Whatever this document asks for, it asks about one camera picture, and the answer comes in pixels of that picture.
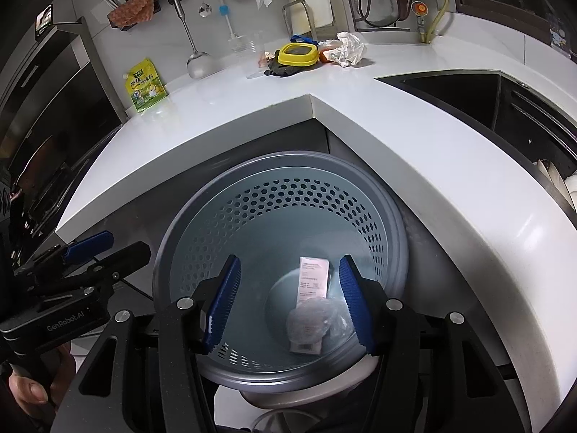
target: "green and yellow packet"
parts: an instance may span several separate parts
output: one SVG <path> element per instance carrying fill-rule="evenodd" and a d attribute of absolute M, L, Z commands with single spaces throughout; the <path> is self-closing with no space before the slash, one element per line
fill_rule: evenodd
<path fill-rule="evenodd" d="M 145 111 L 166 97 L 164 86 L 149 59 L 133 66 L 126 75 L 126 90 L 138 112 Z"/>

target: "human hand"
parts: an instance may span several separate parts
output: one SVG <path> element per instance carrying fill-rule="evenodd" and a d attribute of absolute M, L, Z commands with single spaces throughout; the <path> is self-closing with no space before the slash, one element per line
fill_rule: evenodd
<path fill-rule="evenodd" d="M 50 386 L 50 397 L 57 406 L 60 406 L 68 391 L 68 386 L 76 374 L 76 362 L 70 354 L 70 342 L 58 347 L 58 351 L 60 353 L 60 366 Z M 37 406 L 47 403 L 48 395 L 40 383 L 12 373 L 8 379 L 8 385 L 14 399 L 24 412 L 30 417 L 42 418 L 42 413 Z"/>

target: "silver screw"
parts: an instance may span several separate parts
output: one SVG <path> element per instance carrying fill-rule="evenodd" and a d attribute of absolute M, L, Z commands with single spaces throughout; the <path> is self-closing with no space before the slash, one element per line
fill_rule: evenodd
<path fill-rule="evenodd" d="M 389 308 L 391 311 L 400 311 L 403 309 L 403 303 L 398 299 L 389 299 L 387 301 L 387 308 Z"/>
<path fill-rule="evenodd" d="M 465 317 L 459 312 L 452 312 L 449 314 L 449 319 L 451 319 L 451 322 L 455 324 L 462 324 L 465 322 Z"/>
<path fill-rule="evenodd" d="M 177 302 L 178 309 L 189 309 L 194 305 L 194 300 L 192 298 L 181 298 Z"/>
<path fill-rule="evenodd" d="M 129 320 L 131 317 L 131 313 L 129 313 L 128 311 L 126 311 L 126 309 L 124 309 L 123 311 L 118 311 L 116 313 L 116 315 L 114 316 L 114 320 L 116 322 L 126 322 L 127 320 Z"/>

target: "yellow plastic container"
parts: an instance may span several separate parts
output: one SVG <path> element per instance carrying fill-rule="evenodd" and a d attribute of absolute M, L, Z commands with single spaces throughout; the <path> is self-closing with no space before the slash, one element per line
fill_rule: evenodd
<path fill-rule="evenodd" d="M 278 62 L 281 65 L 292 67 L 310 67 L 318 62 L 317 46 L 303 42 L 291 42 L 281 49 Z"/>

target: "kitchen counter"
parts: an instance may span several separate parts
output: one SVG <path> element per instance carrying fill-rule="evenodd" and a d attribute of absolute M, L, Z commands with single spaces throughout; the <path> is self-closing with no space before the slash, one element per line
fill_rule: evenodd
<path fill-rule="evenodd" d="M 511 356 L 538 431 L 577 377 L 571 337 L 577 232 L 547 192 L 486 138 L 375 80 L 418 71 L 502 71 L 576 119 L 577 84 L 523 62 L 506 50 L 438 37 L 430 46 L 371 44 L 361 66 L 349 69 L 320 66 L 290 78 L 247 80 L 229 68 L 190 82 L 122 127 L 56 233 L 70 242 L 177 174 L 314 117 L 394 189 L 457 265 Z"/>

